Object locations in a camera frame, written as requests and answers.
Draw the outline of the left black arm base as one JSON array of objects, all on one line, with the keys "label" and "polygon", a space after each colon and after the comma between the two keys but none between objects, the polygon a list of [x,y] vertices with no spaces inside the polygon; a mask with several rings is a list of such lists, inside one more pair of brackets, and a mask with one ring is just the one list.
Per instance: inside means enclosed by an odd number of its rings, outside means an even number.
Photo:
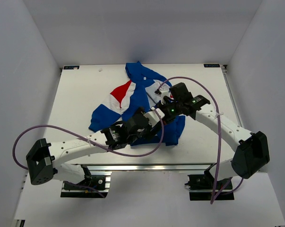
[{"label": "left black arm base", "polygon": [[64,181],[61,198],[106,198],[110,188],[111,174],[91,173],[87,166],[81,165],[85,178],[75,184]]}]

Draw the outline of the blue white red jacket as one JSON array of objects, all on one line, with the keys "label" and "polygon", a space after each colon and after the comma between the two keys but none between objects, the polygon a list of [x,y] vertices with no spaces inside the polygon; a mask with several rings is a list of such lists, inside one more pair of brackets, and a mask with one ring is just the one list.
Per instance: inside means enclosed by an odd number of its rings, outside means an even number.
[{"label": "blue white red jacket", "polygon": [[[167,80],[159,73],[143,66],[140,62],[126,63],[125,70],[129,81],[116,87],[107,98],[92,112],[91,123],[88,127],[97,132],[111,126],[118,120],[127,121],[139,107],[149,111],[160,102],[155,91],[162,82]],[[162,143],[166,146],[178,145],[178,140],[185,127],[185,116],[176,116],[170,124],[164,126]],[[142,144],[157,144],[160,141],[162,130],[152,139],[140,138],[131,146]]]}]

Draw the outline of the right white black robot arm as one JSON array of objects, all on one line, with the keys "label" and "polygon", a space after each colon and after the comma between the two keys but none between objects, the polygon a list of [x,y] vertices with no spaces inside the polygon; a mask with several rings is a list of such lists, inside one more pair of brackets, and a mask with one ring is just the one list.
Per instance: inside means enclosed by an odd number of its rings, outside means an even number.
[{"label": "right white black robot arm", "polygon": [[207,187],[214,189],[222,180],[234,176],[248,179],[270,161],[268,140],[264,133],[253,133],[218,115],[208,99],[202,95],[192,96],[184,83],[178,83],[168,90],[158,89],[155,93],[161,98],[158,107],[167,120],[181,114],[190,116],[221,135],[222,140],[234,151],[231,159],[217,162],[204,171]]}]

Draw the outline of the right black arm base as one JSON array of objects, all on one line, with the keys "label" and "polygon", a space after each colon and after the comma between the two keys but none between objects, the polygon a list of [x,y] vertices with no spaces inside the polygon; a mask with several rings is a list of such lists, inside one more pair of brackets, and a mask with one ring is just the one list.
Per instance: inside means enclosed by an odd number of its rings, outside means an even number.
[{"label": "right black arm base", "polygon": [[[216,201],[233,201],[234,194],[232,183],[226,180],[217,182],[216,193],[227,185],[224,190],[217,196]],[[212,184],[205,179],[204,175],[188,175],[188,182],[184,184],[189,190],[190,201],[210,201],[212,196]]]}]

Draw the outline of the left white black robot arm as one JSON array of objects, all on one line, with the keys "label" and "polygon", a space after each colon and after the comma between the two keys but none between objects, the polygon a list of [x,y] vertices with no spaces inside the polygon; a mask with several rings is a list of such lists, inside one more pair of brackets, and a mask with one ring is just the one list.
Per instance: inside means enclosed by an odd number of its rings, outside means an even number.
[{"label": "left white black robot arm", "polygon": [[91,175],[85,165],[68,162],[97,153],[114,152],[125,148],[139,138],[150,135],[163,125],[165,114],[158,108],[144,113],[139,110],[124,123],[74,140],[49,143],[39,139],[26,156],[32,185],[41,185],[52,179],[68,181],[85,189],[91,183]]}]

